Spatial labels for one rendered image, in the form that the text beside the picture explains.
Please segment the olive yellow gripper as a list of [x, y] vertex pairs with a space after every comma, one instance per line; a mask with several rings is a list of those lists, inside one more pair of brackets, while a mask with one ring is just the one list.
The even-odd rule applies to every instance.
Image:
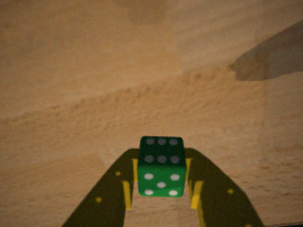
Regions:
[[[123, 227], [132, 208], [139, 148], [130, 148], [98, 180], [62, 227]], [[265, 227], [245, 192], [212, 161], [185, 148], [190, 207], [200, 227]]]

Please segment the green die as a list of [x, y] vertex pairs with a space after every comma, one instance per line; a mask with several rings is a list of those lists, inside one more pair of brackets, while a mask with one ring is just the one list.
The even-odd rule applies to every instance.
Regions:
[[137, 161], [140, 196], [181, 198], [186, 175], [187, 161], [181, 137], [141, 137]]

